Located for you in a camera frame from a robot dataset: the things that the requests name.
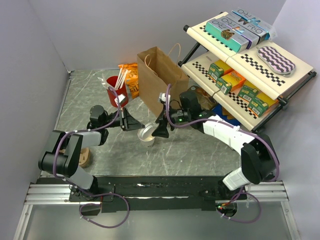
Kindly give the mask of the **white plastic cup lid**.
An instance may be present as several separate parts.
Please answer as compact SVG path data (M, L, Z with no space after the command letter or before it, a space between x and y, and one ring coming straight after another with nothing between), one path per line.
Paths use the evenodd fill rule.
M149 122L145 125L144 128L138 131L137 136L140 139L150 138L152 137L152 133L156 128L157 128L157 125L154 122Z

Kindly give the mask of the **white paper coffee cup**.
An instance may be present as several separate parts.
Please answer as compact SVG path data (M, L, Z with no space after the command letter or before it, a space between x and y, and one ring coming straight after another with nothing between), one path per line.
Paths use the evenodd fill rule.
M139 140L144 147L150 148L154 145L155 137L150 135L148 137L140 137Z

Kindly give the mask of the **brown paper bag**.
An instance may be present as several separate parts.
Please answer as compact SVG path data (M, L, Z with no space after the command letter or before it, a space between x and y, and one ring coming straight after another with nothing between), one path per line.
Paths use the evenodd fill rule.
M154 116L158 117L163 109L158 97L160 93L166 92L169 84L170 98L175 101L171 106L179 108L176 101L180 93L187 91L189 77L178 64L157 46L138 53L136 60L139 97Z

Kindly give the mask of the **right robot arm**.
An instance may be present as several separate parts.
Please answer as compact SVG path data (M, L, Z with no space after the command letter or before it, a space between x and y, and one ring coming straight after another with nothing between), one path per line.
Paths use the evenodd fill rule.
M168 138L169 131L192 127L236 151L241 165L223 177L222 184L218 187L218 193L223 199L230 199L240 187L266 181L272 172L279 173L280 162L267 135L245 131L214 112L202 109L195 92L182 92L179 99L180 107L173 109L170 94L160 93L158 101L163 109L155 121L158 126L152 136Z

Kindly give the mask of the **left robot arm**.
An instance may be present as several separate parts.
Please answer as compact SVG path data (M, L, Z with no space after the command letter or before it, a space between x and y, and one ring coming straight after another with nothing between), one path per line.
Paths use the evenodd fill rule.
M145 125L132 117L125 107L109 114L101 105L90 109L90 118L85 130L65 132L54 130L50 133L38 168L81 189L87 201L99 195L98 179L79 166L81 150L103 145L109 135L108 128L134 131Z

